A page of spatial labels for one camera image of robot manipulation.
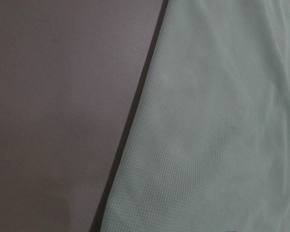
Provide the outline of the light green long-sleeve shirt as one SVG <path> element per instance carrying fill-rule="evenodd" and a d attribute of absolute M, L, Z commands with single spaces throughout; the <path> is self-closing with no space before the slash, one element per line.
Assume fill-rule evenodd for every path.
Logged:
<path fill-rule="evenodd" d="M 290 232 L 290 0 L 171 0 L 103 232 Z"/>

